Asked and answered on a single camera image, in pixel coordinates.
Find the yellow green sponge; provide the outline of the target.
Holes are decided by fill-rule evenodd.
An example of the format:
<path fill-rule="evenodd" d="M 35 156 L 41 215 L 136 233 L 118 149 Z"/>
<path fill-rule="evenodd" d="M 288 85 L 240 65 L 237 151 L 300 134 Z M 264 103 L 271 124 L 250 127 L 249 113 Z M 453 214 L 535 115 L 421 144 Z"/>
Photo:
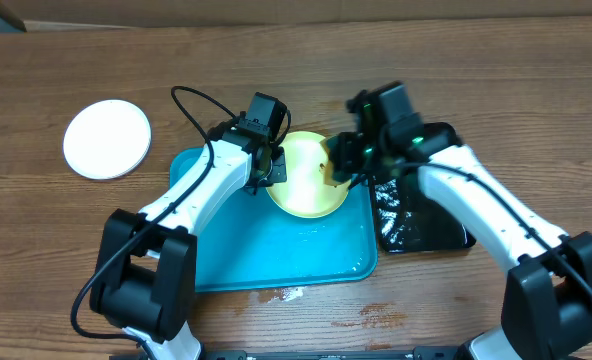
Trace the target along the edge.
<path fill-rule="evenodd" d="M 338 186 L 344 183 L 344 180 L 339 179 L 335 175 L 334 164 L 331 160 L 320 164 L 320 171 L 323 175 L 323 183 L 328 186 Z"/>

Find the yellow plate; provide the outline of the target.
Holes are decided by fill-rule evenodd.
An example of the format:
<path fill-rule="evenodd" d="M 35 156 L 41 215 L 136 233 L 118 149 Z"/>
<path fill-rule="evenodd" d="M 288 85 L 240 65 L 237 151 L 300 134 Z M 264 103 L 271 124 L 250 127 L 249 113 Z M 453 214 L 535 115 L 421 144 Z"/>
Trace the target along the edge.
<path fill-rule="evenodd" d="M 338 209 L 348 195 L 350 182 L 326 182 L 330 165 L 321 142 L 323 135 L 296 131 L 289 133 L 282 147 L 287 180 L 267 188 L 272 200 L 285 212 L 301 218 L 319 218 Z"/>

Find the white plate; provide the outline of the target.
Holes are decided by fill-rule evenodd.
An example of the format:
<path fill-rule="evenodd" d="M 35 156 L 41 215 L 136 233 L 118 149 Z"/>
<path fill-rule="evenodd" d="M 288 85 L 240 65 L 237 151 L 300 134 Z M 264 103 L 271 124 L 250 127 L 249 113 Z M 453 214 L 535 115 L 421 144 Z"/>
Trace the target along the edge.
<path fill-rule="evenodd" d="M 150 127 L 67 130 L 63 153 L 70 168 L 92 180 L 110 180 L 135 170 L 151 145 Z"/>
<path fill-rule="evenodd" d="M 137 168 L 151 141 L 150 122 L 139 107 L 108 99 L 87 106 L 72 119 L 63 137 L 63 154 L 79 175 L 109 180 Z"/>

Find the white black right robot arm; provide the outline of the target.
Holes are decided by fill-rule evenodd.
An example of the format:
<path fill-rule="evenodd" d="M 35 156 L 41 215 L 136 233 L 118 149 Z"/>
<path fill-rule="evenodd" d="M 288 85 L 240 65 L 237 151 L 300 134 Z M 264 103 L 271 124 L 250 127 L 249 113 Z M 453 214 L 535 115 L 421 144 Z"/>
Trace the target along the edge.
<path fill-rule="evenodd" d="M 499 326 L 463 344 L 458 359 L 566 359 L 592 342 L 592 234 L 569 236 L 496 180 L 447 123 L 383 126 L 322 140 L 325 180 L 410 176 L 474 236 L 506 279 Z"/>

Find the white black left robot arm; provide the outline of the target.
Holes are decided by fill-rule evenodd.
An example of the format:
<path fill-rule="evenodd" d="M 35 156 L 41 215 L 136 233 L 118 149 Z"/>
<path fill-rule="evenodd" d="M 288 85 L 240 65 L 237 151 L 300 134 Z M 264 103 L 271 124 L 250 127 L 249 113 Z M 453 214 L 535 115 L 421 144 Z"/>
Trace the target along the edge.
<path fill-rule="evenodd" d="M 198 237 L 235 192 L 286 178 L 284 150 L 270 131 L 211 130 L 192 167 L 159 199 L 110 215 L 80 295 L 147 358 L 199 358 L 202 346 L 187 323 Z"/>

